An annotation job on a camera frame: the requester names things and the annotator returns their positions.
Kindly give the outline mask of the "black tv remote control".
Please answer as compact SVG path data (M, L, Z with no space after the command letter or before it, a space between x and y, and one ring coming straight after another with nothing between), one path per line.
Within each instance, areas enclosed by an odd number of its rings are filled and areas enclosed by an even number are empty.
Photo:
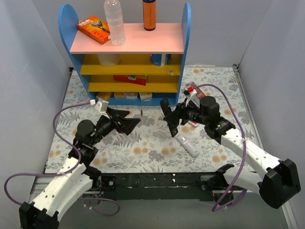
M174 111L171 110L169 100L167 98L163 98L160 101L160 107L164 114L163 120L167 122L171 136L175 137L178 134L178 121L176 114L174 113Z

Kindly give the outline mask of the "white and red remote control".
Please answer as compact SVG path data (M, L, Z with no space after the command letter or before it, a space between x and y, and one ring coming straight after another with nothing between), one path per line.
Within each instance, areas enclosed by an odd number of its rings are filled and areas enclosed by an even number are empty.
M175 139L192 157L196 158L199 156L199 150L186 136L178 135Z

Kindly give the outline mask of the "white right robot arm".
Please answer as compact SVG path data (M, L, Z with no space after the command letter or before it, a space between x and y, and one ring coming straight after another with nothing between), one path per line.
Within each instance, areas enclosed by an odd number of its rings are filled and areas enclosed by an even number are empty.
M239 170L233 165L225 165L216 171L216 185L228 189L232 184L258 194L272 208L279 208L301 191L296 164L281 160L265 152L253 142L246 140L240 130L221 116L219 104L212 96L200 99L200 105L185 100L171 110L168 99L160 101L164 121L170 127L172 136L177 134L177 126L188 121L204 125L207 135L236 153L254 171Z

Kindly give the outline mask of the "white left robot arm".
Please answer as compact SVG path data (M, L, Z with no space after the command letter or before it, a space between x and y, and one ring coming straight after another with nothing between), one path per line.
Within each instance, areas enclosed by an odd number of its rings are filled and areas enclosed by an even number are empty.
M128 118L129 113L107 108L96 124L88 119L79 122L72 150L60 171L31 203L20 206L21 228L58 228L62 216L84 192L104 185L101 171L90 165L98 153L95 145L113 130L129 135L141 121Z

